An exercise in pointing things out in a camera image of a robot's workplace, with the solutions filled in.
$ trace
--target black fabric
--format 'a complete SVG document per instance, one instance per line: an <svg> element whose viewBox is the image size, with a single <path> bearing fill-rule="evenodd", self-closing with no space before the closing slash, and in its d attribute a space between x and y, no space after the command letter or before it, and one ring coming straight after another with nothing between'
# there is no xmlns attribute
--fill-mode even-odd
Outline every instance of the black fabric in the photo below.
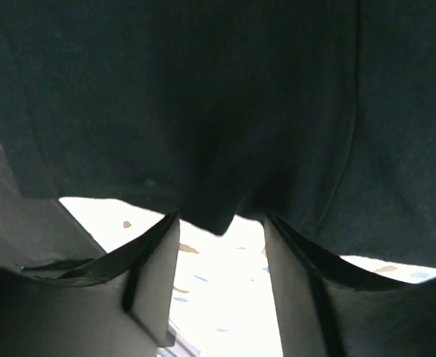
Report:
<svg viewBox="0 0 436 357"><path fill-rule="evenodd" d="M28 197L436 266L436 6L0 1L0 139Z"/></svg>

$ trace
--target black shirt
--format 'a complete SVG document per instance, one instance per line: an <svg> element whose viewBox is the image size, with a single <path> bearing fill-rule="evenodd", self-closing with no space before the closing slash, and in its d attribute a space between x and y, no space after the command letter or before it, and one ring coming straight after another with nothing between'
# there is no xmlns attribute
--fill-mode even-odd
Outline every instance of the black shirt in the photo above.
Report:
<svg viewBox="0 0 436 357"><path fill-rule="evenodd" d="M0 139L28 197L436 266L436 6L0 1Z"/></svg>

